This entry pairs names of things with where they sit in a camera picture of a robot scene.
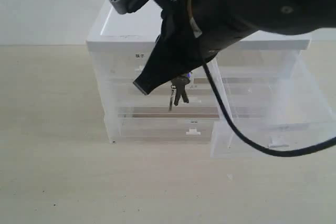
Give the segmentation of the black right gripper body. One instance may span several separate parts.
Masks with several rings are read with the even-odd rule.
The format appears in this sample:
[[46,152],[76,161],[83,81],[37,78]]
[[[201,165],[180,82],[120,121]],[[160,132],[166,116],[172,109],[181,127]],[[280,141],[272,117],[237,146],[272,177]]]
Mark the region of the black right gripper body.
[[188,0],[154,0],[162,9],[161,31],[151,55],[178,53],[191,55],[195,51],[195,37],[188,17]]

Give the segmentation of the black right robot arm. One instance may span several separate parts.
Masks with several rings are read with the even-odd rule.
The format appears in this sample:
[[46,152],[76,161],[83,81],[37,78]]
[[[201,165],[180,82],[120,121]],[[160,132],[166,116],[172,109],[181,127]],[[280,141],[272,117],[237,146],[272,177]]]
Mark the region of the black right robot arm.
[[173,0],[134,85],[150,94],[257,31],[300,35],[335,27],[335,0]]

